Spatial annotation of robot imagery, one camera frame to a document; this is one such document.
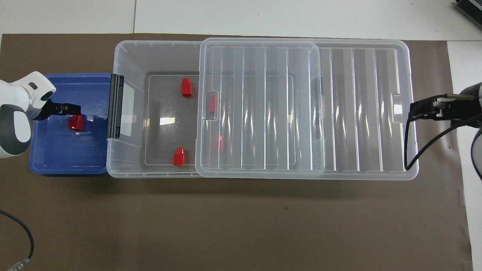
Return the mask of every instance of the cable connector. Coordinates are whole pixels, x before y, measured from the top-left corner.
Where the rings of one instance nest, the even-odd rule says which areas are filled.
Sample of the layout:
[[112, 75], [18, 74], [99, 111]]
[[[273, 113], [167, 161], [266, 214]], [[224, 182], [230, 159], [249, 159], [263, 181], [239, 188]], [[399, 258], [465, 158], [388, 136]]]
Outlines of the cable connector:
[[10, 267], [7, 271], [20, 271], [22, 270], [25, 265], [27, 265], [30, 262], [29, 258], [25, 258], [24, 260], [21, 260], [17, 262], [14, 266]]

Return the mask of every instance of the black cable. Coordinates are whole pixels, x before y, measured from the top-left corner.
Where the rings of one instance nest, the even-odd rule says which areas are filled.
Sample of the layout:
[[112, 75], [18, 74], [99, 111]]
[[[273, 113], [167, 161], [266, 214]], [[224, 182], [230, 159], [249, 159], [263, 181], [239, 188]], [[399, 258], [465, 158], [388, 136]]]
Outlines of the black cable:
[[407, 143], [408, 143], [408, 129], [410, 127], [410, 122], [411, 122], [411, 119], [413, 117], [413, 114], [414, 112], [416, 112], [416, 110], [425, 105], [426, 103], [429, 103], [429, 102], [432, 102], [434, 99], [437, 99], [437, 98], [445, 98], [447, 97], [447, 95], [436, 95], [436, 96], [433, 96], [433, 97], [430, 97], [430, 98], [427, 98], [427, 99], [424, 99], [424, 100], [421, 100], [418, 104], [416, 104], [414, 106], [414, 108], [412, 110], [410, 110], [410, 113], [408, 114], [408, 119], [407, 119], [407, 124], [405, 126], [405, 146], [404, 146], [404, 166], [405, 166], [405, 170], [410, 170], [412, 168], [412, 166], [415, 164], [415, 162], [418, 160], [418, 158], [420, 158], [420, 156], [422, 155], [422, 153], [424, 153], [424, 151], [426, 151], [433, 143], [435, 143], [435, 141], [439, 140], [442, 136], [448, 134], [449, 132], [457, 129], [458, 127], [462, 127], [462, 126], [465, 126], [473, 121], [476, 121], [476, 120], [479, 120], [479, 119], [482, 119], [482, 113], [480, 114], [477, 114], [475, 116], [472, 116], [468, 119], [465, 119], [463, 121], [460, 121], [458, 122], [457, 124], [454, 124], [452, 126], [450, 126], [449, 128], [447, 128], [445, 131], [441, 132], [440, 134], [438, 134], [437, 136], [435, 136], [434, 138], [432, 138], [427, 144], [425, 144], [425, 146], [420, 149], [420, 151], [417, 153], [417, 155], [415, 155], [415, 157], [412, 159], [412, 161], [410, 162], [410, 164], [407, 165]]
[[20, 224], [20, 226], [22, 226], [22, 228], [24, 228], [25, 232], [27, 232], [28, 238], [30, 239], [30, 253], [28, 254], [28, 258], [29, 259], [32, 258], [32, 255], [33, 255], [33, 237], [32, 237], [32, 234], [30, 233], [30, 230], [27, 228], [27, 226], [22, 221], [20, 221], [16, 217], [12, 216], [11, 214], [9, 214], [5, 211], [2, 211], [2, 210], [0, 210], [0, 214], [5, 215], [5, 216], [11, 218], [13, 221], [17, 222], [18, 224]]

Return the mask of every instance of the clear plastic storage box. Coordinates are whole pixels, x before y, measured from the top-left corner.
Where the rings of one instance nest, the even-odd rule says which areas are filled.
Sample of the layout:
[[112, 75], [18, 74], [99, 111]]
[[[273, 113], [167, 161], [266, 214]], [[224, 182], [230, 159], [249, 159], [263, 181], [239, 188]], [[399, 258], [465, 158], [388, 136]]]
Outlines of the clear plastic storage box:
[[[123, 41], [114, 177], [409, 180], [412, 87], [401, 41], [209, 38]], [[193, 97], [182, 97], [190, 78]], [[408, 153], [416, 150], [410, 131]], [[176, 148], [186, 165], [172, 165]]]

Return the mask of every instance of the transparent plastic lid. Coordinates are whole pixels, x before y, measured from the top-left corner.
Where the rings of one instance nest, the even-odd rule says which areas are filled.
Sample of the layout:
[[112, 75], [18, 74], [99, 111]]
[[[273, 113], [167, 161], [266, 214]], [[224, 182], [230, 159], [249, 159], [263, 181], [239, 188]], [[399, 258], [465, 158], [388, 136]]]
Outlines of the transparent plastic lid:
[[200, 53], [196, 170], [409, 180], [418, 165], [404, 170], [402, 133], [412, 100], [401, 41], [209, 38]]

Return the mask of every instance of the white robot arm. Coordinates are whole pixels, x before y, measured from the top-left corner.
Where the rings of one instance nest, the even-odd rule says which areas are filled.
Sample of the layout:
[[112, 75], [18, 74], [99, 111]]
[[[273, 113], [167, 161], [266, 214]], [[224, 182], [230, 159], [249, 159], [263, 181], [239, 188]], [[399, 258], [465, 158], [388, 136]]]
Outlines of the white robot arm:
[[39, 116], [55, 91], [38, 71], [12, 83], [0, 80], [0, 158], [22, 154], [28, 148], [29, 119]]

